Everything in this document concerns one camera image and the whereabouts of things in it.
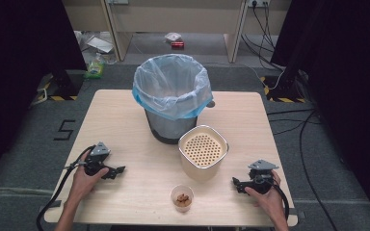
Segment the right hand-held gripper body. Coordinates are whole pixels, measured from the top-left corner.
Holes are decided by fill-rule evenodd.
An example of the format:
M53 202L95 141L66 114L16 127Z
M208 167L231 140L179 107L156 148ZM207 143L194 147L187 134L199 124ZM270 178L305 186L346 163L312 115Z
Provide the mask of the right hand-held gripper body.
M257 160L249 164L248 168L250 169L249 177L251 179L247 185L248 188L265 194L276 184L273 170L278 169L277 165L265 160Z

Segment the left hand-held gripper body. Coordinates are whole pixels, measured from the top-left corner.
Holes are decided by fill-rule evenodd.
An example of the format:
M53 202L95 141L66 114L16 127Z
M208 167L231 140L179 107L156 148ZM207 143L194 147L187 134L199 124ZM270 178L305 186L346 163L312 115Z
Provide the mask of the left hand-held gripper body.
M86 156L84 160L85 173L94 176L101 169L105 168L104 160L108 157L111 150L100 141Z

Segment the person's right hand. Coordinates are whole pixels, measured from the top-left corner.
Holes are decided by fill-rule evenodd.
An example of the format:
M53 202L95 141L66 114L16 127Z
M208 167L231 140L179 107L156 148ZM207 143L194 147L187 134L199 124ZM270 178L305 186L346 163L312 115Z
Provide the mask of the person's right hand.
M249 187L245 187L245 191L248 195L255 198L256 206L261 207L273 222L286 221L282 199L276 189L270 189L265 194L261 194Z

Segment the person's left hand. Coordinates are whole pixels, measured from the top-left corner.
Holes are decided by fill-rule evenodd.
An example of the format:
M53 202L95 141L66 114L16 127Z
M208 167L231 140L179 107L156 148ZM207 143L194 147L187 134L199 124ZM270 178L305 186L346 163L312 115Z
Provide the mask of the person's left hand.
M73 183L69 192L68 201L79 202L88 193L94 185L109 171L107 167L102 168L93 176L88 175L83 167L78 167L73 175Z

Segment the beige container with perforated insert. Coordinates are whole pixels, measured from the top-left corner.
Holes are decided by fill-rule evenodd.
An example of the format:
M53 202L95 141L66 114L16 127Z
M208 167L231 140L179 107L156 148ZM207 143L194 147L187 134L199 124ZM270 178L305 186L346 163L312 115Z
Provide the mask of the beige container with perforated insert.
M217 174L229 145L217 130L199 125L179 139L178 149L184 172L196 181L207 181Z

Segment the brown food scraps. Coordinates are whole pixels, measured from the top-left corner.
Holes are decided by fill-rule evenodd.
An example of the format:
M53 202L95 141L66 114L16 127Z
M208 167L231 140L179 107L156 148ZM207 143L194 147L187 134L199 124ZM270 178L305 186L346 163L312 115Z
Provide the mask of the brown food scraps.
M186 195L186 194L180 194L176 200L174 201L174 204L177 206L177 207L181 207L181 208L184 208L184 207L187 207L189 206L190 204L192 203L192 199Z

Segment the clear plastic cup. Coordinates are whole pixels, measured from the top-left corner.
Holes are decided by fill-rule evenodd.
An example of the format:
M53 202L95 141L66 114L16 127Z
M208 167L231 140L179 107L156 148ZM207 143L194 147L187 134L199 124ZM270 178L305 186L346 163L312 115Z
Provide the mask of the clear plastic cup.
M177 185L171 191L171 201L177 212L186 213L194 200L193 190L185 185Z

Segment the grey trash bin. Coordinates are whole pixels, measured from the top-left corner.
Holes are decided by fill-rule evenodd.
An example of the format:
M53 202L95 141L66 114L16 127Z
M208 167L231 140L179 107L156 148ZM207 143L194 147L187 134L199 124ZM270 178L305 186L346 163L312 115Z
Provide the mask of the grey trash bin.
M145 116L154 138L166 144L178 144L184 134L197 126L198 121L196 117L170 120L149 111L145 111Z

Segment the black stand with striped base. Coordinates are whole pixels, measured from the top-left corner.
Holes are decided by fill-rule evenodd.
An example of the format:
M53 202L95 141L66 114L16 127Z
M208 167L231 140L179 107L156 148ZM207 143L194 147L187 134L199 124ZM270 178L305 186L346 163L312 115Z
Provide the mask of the black stand with striped base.
M298 73L265 75L259 78L262 83L266 99L273 102L304 103L305 97L298 85Z
M67 70L61 77L55 77L52 73L46 74L40 80L32 104L37 105L47 100L76 100L83 81L83 70Z

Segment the green packet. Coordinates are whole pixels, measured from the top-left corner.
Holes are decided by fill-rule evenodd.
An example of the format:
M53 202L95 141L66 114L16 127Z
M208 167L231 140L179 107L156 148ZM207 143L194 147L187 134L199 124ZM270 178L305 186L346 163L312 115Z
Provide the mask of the green packet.
M104 72L104 61L99 53L90 61L87 66L87 71L84 73L86 79L100 79Z

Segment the translucent blue bin bag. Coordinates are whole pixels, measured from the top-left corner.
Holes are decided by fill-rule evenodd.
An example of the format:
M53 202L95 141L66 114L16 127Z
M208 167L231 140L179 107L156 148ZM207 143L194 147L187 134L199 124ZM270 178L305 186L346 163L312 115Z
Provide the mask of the translucent blue bin bag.
M139 65L132 94L144 109L170 120L197 117L213 100L207 69L183 54L157 56Z

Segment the white paper sheets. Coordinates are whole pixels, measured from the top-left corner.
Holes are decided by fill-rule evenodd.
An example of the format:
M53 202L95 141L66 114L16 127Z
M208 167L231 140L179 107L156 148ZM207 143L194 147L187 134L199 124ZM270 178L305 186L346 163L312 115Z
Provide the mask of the white paper sheets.
M96 36L92 36L87 40L87 45L93 48L96 48L97 50L103 52L103 53L110 53L114 46L112 43L103 40L101 38L97 38Z

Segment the dark curtain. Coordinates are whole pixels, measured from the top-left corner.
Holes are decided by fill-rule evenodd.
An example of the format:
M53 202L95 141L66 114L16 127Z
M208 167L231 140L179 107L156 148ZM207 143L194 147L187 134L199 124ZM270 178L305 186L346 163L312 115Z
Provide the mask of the dark curtain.
M370 200L370 0L291 0L273 62L305 71Z
M0 0L0 158L41 78L85 67L62 0Z

